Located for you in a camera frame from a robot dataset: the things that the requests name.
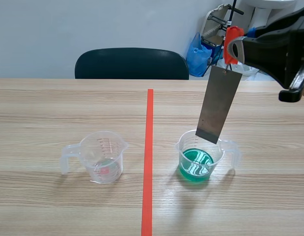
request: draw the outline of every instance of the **white wall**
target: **white wall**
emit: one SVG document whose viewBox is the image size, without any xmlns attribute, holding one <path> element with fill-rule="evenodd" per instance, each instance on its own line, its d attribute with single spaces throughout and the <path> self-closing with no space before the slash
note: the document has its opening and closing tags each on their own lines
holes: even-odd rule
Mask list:
<svg viewBox="0 0 304 236">
<path fill-rule="evenodd" d="M 74 78 L 78 57 L 110 47 L 186 55 L 222 0 L 0 0 L 0 77 Z"/>
</svg>

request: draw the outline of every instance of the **red marking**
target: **red marking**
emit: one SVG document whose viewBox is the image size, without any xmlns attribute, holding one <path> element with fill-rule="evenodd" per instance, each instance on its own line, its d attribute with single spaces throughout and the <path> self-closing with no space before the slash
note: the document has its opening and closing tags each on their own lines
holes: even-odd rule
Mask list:
<svg viewBox="0 0 304 236">
<path fill-rule="evenodd" d="M 152 236 L 153 230 L 153 99 L 154 92 L 149 89 L 146 109 L 141 236 Z"/>
<path fill-rule="evenodd" d="M 103 168 L 101 168 L 101 170 L 100 170 L 100 172 L 101 172 L 101 174 L 108 174 L 109 173 L 109 167 L 103 167 Z"/>
<path fill-rule="evenodd" d="M 223 57 L 225 58 L 225 64 L 229 65 L 229 64 L 237 64 L 238 61 L 234 58 L 231 57 L 231 55 L 228 53 L 227 51 L 227 47 L 228 44 L 235 38 L 240 37 L 240 36 L 244 36 L 244 30 L 242 28 L 239 28 L 237 26 L 232 26 L 227 28 L 226 31 L 226 40 L 224 42 L 224 53 L 223 53 Z"/>
</svg>

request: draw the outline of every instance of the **chair backrest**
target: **chair backrest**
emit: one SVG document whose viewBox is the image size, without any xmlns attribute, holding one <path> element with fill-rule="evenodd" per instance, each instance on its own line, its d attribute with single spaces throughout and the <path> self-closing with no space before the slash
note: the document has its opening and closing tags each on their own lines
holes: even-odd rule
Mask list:
<svg viewBox="0 0 304 236">
<path fill-rule="evenodd" d="M 148 48 L 108 48 L 84 53 L 75 66 L 76 79 L 188 80 L 184 58 Z"/>
</svg>

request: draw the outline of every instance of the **plastic measuring cup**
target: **plastic measuring cup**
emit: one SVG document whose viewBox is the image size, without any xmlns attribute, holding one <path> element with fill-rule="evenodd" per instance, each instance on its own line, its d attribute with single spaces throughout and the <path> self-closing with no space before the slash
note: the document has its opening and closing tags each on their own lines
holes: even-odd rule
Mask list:
<svg viewBox="0 0 304 236">
<path fill-rule="evenodd" d="M 175 145 L 179 151 L 179 169 L 191 181 L 204 181 L 210 178 L 214 168 L 226 156 L 231 155 L 233 168 L 239 165 L 241 153 L 237 144 L 222 141 L 213 144 L 195 135 L 196 130 L 184 133 Z"/>
<path fill-rule="evenodd" d="M 96 183 L 110 183 L 122 173 L 122 154 L 128 144 L 110 131 L 100 131 L 86 136 L 80 143 L 62 149 L 61 173 L 69 172 L 69 157 L 77 157 Z"/>
</svg>

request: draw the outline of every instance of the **metal plate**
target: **metal plate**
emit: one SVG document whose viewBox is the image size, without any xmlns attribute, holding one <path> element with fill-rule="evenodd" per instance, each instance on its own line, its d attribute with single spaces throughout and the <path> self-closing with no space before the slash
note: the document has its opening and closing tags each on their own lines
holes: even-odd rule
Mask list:
<svg viewBox="0 0 304 236">
<path fill-rule="evenodd" d="M 196 135 L 217 143 L 242 74 L 212 66 Z"/>
</svg>

